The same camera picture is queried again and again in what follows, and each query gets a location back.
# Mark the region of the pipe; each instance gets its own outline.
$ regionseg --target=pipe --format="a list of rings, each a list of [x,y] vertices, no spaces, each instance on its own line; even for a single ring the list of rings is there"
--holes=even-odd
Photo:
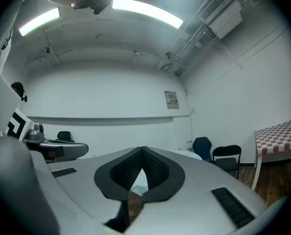
[[[137,55],[135,55],[134,62],[132,64],[133,67],[135,67],[135,64],[136,64],[136,58],[137,58]]]
[[[184,58],[185,58],[185,56],[188,54],[188,52],[191,50],[191,48],[195,45],[195,43],[200,39],[200,37],[202,36],[204,34],[204,32],[202,33],[202,34],[199,34],[195,39],[194,39],[194,41],[193,41],[193,44],[189,47],[189,48],[187,48],[187,50],[182,54],[182,59],[180,60],[180,61],[182,61]]]
[[[33,3],[34,11],[35,11],[36,16],[37,16],[37,15],[38,15],[38,11],[37,11],[37,7],[36,7],[36,4],[35,4],[35,1],[32,0],[32,3]],[[56,56],[56,54],[55,54],[55,52],[54,52],[54,50],[53,50],[53,48],[52,48],[52,45],[49,43],[49,40],[48,40],[48,38],[47,38],[47,36],[46,36],[46,33],[44,32],[43,27],[40,26],[40,29],[41,29],[41,31],[42,31],[43,37],[44,37],[44,39],[45,39],[45,41],[46,41],[46,43],[47,43],[47,45],[48,45],[48,47],[49,47],[49,49],[50,49],[52,55],[54,56],[56,62],[58,63],[58,65],[62,65],[62,63],[61,63],[61,62],[59,61],[59,59],[57,58],[57,56]]]
[[[217,43],[218,43],[218,45],[219,46],[221,46],[222,48],[224,48],[231,56],[232,56],[232,58],[234,58],[235,59],[235,62],[237,62],[237,64],[239,65],[239,67],[243,70],[243,67],[242,67],[242,65],[241,65],[241,63],[238,61],[238,59],[233,55],[233,53],[224,45],[224,44],[222,44],[221,42],[220,42],[220,40],[218,39],[218,38],[215,38],[216,39],[216,41],[217,41]]]
[[[214,39],[216,38],[216,36],[215,36],[215,35],[214,35],[214,36],[211,35],[211,34],[209,33],[209,31],[206,30],[206,28],[207,28],[207,26],[203,29],[203,33],[198,35],[198,38],[194,41],[193,46],[196,44],[197,41],[200,40],[200,38],[202,37],[202,35],[206,35],[206,36],[208,36],[208,37],[211,39],[211,41],[214,40]],[[191,50],[191,49],[189,48],[189,49],[188,49],[188,50],[183,54],[183,58],[180,60],[180,62],[183,61],[183,59],[186,57],[186,55],[188,54],[188,52],[189,52],[190,50]]]
[[[173,49],[175,44],[177,43],[178,39],[180,38],[181,34],[183,32],[185,32],[185,30],[188,28],[188,26],[191,24],[191,22],[195,19],[195,17],[197,16],[197,14],[199,13],[199,11],[201,10],[201,8],[204,6],[204,2],[198,7],[198,9],[196,10],[196,12],[194,13],[194,15],[191,17],[190,21],[186,24],[186,26],[184,27],[184,29],[181,31],[181,33],[178,35],[178,37],[176,38],[176,40],[174,41],[174,43],[172,44],[170,49]]]
[[[169,67],[166,69],[166,71],[169,71],[173,63],[170,63]]]
[[[159,69],[159,67],[161,66],[162,63],[163,63],[163,59],[160,61],[159,65],[156,67],[156,70]]]
[[[197,38],[200,36],[200,34],[198,34],[200,31],[204,31],[206,28],[205,24],[202,24],[196,31],[195,33],[192,35],[192,37],[187,41],[187,43],[185,44],[185,46],[180,50],[179,54],[176,55],[178,57],[183,57],[184,53],[191,48],[194,43],[196,42]]]
[[[41,28],[41,31],[42,31],[42,33],[43,33],[44,39],[45,39],[46,43],[48,44],[48,47],[49,47],[51,53],[53,54],[53,56],[54,56],[56,62],[58,63],[58,65],[62,65],[62,63],[58,60],[58,58],[57,58],[57,56],[56,56],[56,54],[55,54],[55,52],[54,52],[54,50],[53,50],[51,44],[49,43],[49,40],[48,40],[48,38],[47,38],[47,36],[46,36],[46,33],[45,33],[44,30],[43,30],[43,27],[41,26],[40,28]]]
[[[240,4],[244,4],[245,2],[247,2],[247,1],[249,1],[250,2],[250,4],[251,4],[251,6],[256,6],[257,5],[257,3],[260,1],[260,0],[257,0],[255,3],[253,3],[253,1],[252,0],[243,0]]]
[[[189,66],[189,65],[191,65],[194,61],[195,61],[195,59],[203,52],[203,51],[205,51],[205,49],[208,47],[208,46],[210,46],[214,41],[215,41],[215,39],[216,38],[214,38],[214,39],[212,39],[212,41],[211,42],[209,42],[208,43],[208,45],[206,46],[206,47],[204,47],[183,69],[182,69],[182,72],[180,73],[180,75],[182,74],[182,73],[184,73],[185,71],[186,71],[186,69],[187,69],[187,67]]]
[[[166,66],[169,66],[171,63],[169,64],[164,64],[163,67],[161,68],[161,71],[164,71],[163,69],[166,67]]]
[[[133,52],[135,53],[135,51],[132,51],[132,50],[127,50],[127,49],[120,49],[120,48],[108,48],[108,47],[86,47],[86,48],[78,48],[78,49],[69,49],[69,50],[66,50],[64,52],[61,52],[59,54],[56,54],[56,56],[59,56],[59,55],[62,55],[62,54],[65,54],[67,52],[70,52],[70,51],[81,51],[81,50],[88,50],[88,49],[106,49],[106,50],[116,50],[116,51],[123,51],[123,52]],[[148,53],[145,53],[145,52],[138,52],[139,55],[142,55],[142,56],[148,56],[148,57],[153,57],[153,58],[159,58],[158,56],[155,56],[155,55],[152,55],[152,54],[148,54]]]

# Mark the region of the red and white tablecloth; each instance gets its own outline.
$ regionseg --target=red and white tablecloth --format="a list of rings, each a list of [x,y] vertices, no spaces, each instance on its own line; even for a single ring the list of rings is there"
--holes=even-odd
[[[254,133],[257,155],[291,150],[291,120]]]

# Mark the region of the fluorescent light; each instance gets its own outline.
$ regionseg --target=fluorescent light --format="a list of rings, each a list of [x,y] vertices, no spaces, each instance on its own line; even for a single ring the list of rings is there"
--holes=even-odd
[[[22,36],[26,35],[35,28],[55,19],[59,18],[58,8],[50,10],[26,23],[23,27],[19,29]]]
[[[164,21],[175,28],[179,28],[183,21],[173,14],[153,5],[134,0],[113,0],[113,9],[129,10]]]

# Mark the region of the chair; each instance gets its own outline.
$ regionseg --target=chair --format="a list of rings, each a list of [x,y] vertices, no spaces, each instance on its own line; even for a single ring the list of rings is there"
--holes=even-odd
[[[57,134],[57,138],[58,139],[56,140],[74,142],[74,140],[72,140],[71,138],[71,133],[69,131],[60,131]]]
[[[233,172],[234,176],[236,174],[236,171],[238,171],[237,173],[237,178],[238,178],[241,153],[242,153],[242,149],[238,145],[218,147],[213,151],[214,164],[226,172],[231,172],[231,173]],[[238,154],[239,154],[238,161],[236,160],[236,158],[222,158],[222,159],[214,160],[214,157],[234,156]]]
[[[193,150],[195,154],[198,154],[202,160],[211,161],[211,147],[212,144],[207,137],[196,138],[193,143]]]

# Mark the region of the table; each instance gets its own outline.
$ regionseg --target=table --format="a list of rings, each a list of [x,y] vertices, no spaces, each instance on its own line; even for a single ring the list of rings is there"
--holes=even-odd
[[[189,151],[189,150],[167,150],[167,151],[174,152],[174,153],[177,153],[177,154],[180,154],[180,155],[184,155],[184,156],[187,156],[187,157],[191,157],[191,158],[194,158],[194,159],[202,160],[202,158],[198,154],[195,154],[194,152]]]
[[[256,171],[251,187],[252,190],[255,189],[258,182],[261,170],[262,156],[266,154],[276,154],[279,152],[291,150],[291,120],[270,128],[255,131],[254,134],[257,155],[254,164]]]

